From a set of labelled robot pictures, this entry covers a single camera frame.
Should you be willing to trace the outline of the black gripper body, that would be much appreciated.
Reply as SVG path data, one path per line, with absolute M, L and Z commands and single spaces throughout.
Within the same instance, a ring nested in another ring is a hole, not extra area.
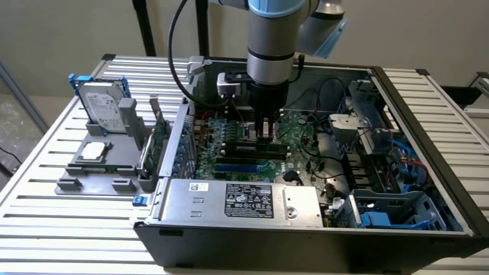
M 290 81 L 278 85 L 267 85 L 259 82 L 247 84 L 248 105 L 262 116 L 272 116 L 286 106 L 288 99 Z

